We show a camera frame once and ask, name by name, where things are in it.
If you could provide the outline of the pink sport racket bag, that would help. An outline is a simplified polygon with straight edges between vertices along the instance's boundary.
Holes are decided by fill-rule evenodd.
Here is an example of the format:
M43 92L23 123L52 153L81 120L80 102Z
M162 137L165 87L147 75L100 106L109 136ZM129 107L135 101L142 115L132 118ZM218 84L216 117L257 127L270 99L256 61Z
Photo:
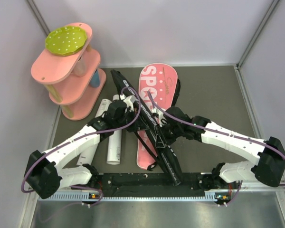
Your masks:
M174 151L169 145L164 144L163 132L160 129L160 115L148 107L131 83L121 72L112 69L110 71L119 95L134 97L133 107L140 109L137 120L127 129L134 132L147 154L153 158L153 162L147 166L151 171L159 165L164 173L171 179L173 185L178 186L182 182L182 170Z

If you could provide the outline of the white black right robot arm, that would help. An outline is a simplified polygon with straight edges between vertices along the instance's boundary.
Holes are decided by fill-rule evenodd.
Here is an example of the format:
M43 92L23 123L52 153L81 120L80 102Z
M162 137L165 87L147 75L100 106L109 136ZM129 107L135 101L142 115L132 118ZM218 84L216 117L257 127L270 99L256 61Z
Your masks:
M166 144L172 144L177 137L196 140L232 152L245 161L223 162L211 172L212 182L218 188L235 181L259 181L270 187L281 186L285 171L285 150L279 139L251 138L223 128L210 119L184 114L172 106L167 111L153 109L160 121L160 133Z

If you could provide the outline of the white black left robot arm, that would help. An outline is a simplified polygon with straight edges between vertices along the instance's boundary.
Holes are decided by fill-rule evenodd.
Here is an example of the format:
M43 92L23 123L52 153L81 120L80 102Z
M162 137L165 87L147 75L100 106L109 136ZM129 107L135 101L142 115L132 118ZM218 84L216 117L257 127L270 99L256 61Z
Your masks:
M106 110L64 142L43 152L32 152L25 169L24 182L42 199L51 197L65 187L85 185L94 188L98 184L98 176L90 162L75 168L66 168L66 165L116 131L136 131L141 105L141 101L134 96L110 102Z

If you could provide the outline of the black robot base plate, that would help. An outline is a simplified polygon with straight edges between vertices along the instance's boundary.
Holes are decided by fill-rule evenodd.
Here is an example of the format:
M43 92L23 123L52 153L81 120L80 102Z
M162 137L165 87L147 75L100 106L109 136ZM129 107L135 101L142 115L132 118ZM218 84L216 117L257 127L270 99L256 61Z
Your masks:
M239 182L226 183L208 173L187 172L176 186L165 173L102 173L88 184L77 186L100 189L105 197L196 197L208 190L230 193Z

